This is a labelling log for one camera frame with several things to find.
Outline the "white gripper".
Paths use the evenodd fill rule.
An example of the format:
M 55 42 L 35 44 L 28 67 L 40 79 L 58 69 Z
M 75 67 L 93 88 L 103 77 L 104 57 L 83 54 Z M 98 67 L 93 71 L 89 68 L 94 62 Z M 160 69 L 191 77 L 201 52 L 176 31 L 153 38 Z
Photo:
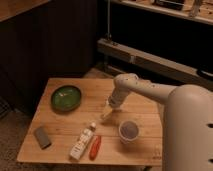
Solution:
M 103 121 L 107 120 L 112 114 L 113 111 L 112 108 L 119 108 L 123 104 L 127 96 L 128 96 L 127 90 L 115 88 L 108 98 L 108 104 L 111 108 L 105 108 L 103 110 L 101 119 Z

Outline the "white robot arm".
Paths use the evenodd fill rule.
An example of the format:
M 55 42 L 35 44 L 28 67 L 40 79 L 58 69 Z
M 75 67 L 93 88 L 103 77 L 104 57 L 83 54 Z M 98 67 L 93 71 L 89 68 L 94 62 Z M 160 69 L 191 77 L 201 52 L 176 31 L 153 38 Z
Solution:
M 162 171 L 213 171 L 213 92 L 194 84 L 142 82 L 134 73 L 119 74 L 113 83 L 102 121 L 131 92 L 161 103 Z

